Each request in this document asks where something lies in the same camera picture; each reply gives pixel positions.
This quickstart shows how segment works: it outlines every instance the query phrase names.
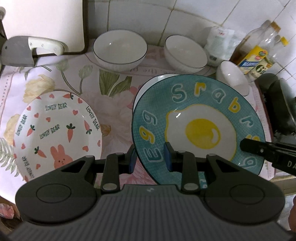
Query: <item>ribbed black surface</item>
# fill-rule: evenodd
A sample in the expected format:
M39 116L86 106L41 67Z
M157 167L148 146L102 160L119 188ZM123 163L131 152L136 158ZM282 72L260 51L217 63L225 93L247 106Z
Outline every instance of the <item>ribbed black surface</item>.
M173 185L125 185L104 195L84 217L59 226L23 223L13 241L286 241L290 236L275 222L233 225L209 213L200 199Z

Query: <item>fried egg design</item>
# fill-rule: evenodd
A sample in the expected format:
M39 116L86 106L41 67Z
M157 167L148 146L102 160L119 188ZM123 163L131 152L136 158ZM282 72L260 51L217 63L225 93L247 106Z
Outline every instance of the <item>fried egg design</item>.
M236 132L220 111L204 104L174 110L166 116L165 140L174 150L205 158L214 153L231 161L237 148Z

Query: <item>yellow bottle cap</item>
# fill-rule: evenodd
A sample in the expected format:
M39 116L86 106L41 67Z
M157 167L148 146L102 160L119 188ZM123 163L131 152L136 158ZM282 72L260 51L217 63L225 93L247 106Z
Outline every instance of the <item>yellow bottle cap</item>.
M277 23L275 21L273 21L270 26L278 33L281 28L277 25Z
M283 44L284 46L287 46L287 45L289 44L288 40L286 40L285 37L281 37L280 41L282 42L282 44Z

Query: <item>white handle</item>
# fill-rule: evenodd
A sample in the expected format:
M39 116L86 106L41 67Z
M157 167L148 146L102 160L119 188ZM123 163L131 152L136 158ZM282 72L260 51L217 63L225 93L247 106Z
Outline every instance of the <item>white handle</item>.
M53 39L29 37L28 44L31 50L34 48L43 48L56 55L62 55L64 53L64 46L59 41Z

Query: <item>white plate with carrot pattern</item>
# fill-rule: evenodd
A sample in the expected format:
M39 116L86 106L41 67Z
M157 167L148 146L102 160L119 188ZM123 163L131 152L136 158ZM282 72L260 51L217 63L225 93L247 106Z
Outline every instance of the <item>white plate with carrot pattern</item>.
M54 91L40 95L23 111L13 146L17 167L29 181L85 155L100 159L102 133L83 99Z

